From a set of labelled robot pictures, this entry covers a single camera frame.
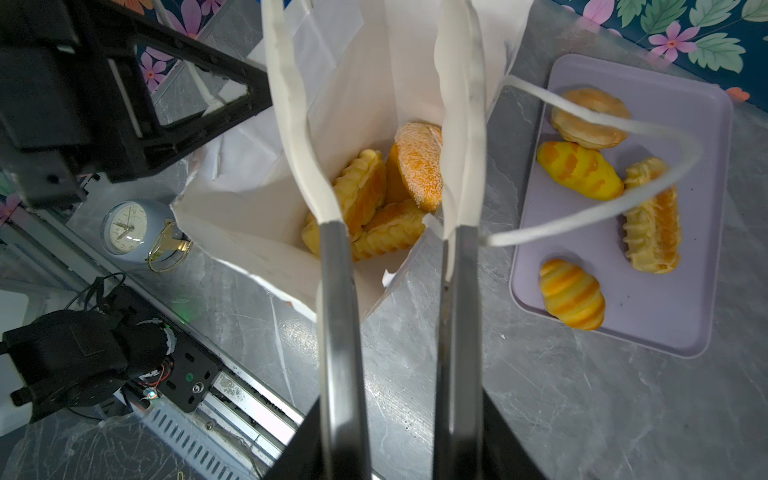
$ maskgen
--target croissant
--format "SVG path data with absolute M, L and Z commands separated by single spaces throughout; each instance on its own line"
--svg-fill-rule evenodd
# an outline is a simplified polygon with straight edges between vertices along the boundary
M 547 311 L 564 324 L 594 330 L 603 324 L 605 298 L 600 283 L 579 266 L 555 258 L 541 266 L 538 282 Z
M 426 212 L 414 200 L 386 205 L 376 212 L 362 229 L 360 238 L 352 243 L 353 260 L 413 247 L 424 232 L 424 215 Z
M 362 226 L 373 218 L 376 208 L 384 203 L 385 190 L 384 161 L 382 153 L 375 150 L 360 152 L 360 156 L 349 162 L 341 175 L 333 181 L 333 192 L 339 201 L 350 241 L 357 240 L 362 233 Z M 306 216 L 301 238 L 307 248 L 319 257 L 320 228 L 311 213 Z
M 536 160 L 552 180 L 595 200 L 611 200 L 624 192 L 624 184 L 603 155 L 567 141 L 544 142 Z
M 626 188 L 645 185 L 667 171 L 667 164 L 651 157 L 627 168 Z M 677 248 L 682 240 L 677 188 L 673 185 L 624 214 L 627 222 L 627 258 L 641 272 L 669 273 L 680 262 Z

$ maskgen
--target tray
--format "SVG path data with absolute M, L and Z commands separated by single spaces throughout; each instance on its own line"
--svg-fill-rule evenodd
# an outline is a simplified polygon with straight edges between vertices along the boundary
M 712 330 L 733 106 L 722 89 L 699 81 L 575 54 L 554 63 L 550 91 L 562 94 L 587 86 L 620 98 L 636 120 L 678 127 L 702 143 L 701 161 L 677 184 L 683 231 L 680 264 L 663 275 L 633 269 L 624 256 L 624 218 L 617 217 L 519 246 L 509 280 L 512 299 L 528 312 L 555 319 L 544 308 L 538 276 L 543 262 L 560 257 L 580 265 L 601 284 L 605 321 L 596 332 L 675 356 L 698 356 L 707 349 Z M 538 141 L 562 140 L 549 124 L 550 113 L 547 106 Z M 627 166 L 647 157 L 675 165 L 680 154 L 674 141 L 636 134 L 601 153 L 620 177 Z M 534 158 L 521 228 L 596 203 L 556 184 Z

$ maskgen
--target white paper bag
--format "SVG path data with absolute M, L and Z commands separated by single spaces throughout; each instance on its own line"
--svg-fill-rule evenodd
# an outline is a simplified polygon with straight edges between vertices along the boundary
M 517 54 L 532 0 L 473 3 L 482 30 L 490 111 Z M 349 0 L 316 0 L 314 8 L 323 8 L 324 16 L 312 28 L 329 29 L 321 36 L 343 38 L 338 31 L 349 27 L 350 16 L 339 16 L 347 25 L 334 25 L 334 16 L 326 13 L 349 8 Z M 443 118 L 434 65 L 439 0 L 360 0 L 359 8 L 362 27 L 323 84 L 307 77 L 311 68 L 303 68 L 302 58 L 313 56 L 306 51 L 296 56 L 308 93 L 315 88 L 310 85 L 317 85 L 318 93 L 308 95 L 308 117 L 317 158 L 329 179 L 361 150 L 388 152 L 400 124 L 441 124 Z M 317 55 L 328 58 L 320 51 L 327 45 L 345 47 L 343 41 L 327 42 L 317 46 Z M 271 109 L 228 131 L 196 152 L 200 169 L 172 207 L 180 228 L 200 248 L 314 319 L 320 264 L 300 239 L 308 209 L 286 159 L 280 155 L 273 162 L 279 145 Z M 361 318 L 382 300 L 385 270 L 397 270 L 406 255 L 391 253 L 356 264 Z

